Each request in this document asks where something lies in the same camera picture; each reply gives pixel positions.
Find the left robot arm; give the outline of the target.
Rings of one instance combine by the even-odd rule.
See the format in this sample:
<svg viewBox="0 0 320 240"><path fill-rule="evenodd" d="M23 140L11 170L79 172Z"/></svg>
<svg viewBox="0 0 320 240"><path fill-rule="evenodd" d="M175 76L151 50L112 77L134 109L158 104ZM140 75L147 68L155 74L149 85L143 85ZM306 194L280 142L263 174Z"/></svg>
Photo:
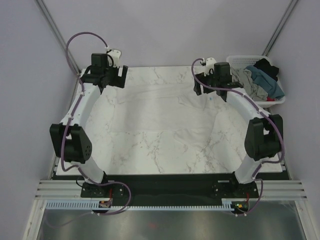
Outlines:
<svg viewBox="0 0 320 240"><path fill-rule="evenodd" d="M106 87L125 87L128 66L120 64L121 55L117 49L91 55L91 64L79 76L80 83L70 109L60 123L49 128L62 171L77 169L87 183L93 184L92 191L99 197L109 193L110 185L92 156L93 144L85 126Z"/></svg>

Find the white t-shirt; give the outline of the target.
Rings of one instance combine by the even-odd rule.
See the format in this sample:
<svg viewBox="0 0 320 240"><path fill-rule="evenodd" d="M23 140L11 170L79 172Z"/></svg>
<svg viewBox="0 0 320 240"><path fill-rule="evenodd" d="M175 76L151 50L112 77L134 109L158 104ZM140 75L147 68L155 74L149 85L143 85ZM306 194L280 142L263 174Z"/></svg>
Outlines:
<svg viewBox="0 0 320 240"><path fill-rule="evenodd" d="M111 131L170 132L200 152L227 107L214 92L197 96L191 83L127 86L116 92Z"/></svg>

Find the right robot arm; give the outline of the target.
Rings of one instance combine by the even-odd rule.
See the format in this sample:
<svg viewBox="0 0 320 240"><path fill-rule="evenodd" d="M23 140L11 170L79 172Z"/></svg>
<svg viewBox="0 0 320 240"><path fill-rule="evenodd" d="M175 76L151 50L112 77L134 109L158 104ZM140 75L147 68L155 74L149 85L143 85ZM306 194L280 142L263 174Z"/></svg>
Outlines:
<svg viewBox="0 0 320 240"><path fill-rule="evenodd" d="M274 164L272 158L278 153L280 163L285 155L283 140L283 119L264 110L246 93L239 82L232 80L230 64L217 62L214 58L197 58L203 72L192 73L193 90L196 95L215 92L230 104L247 123L244 139L245 158L233 173L235 181L229 184L229 191L235 197L247 191L247 185L253 182L264 164Z"/></svg>

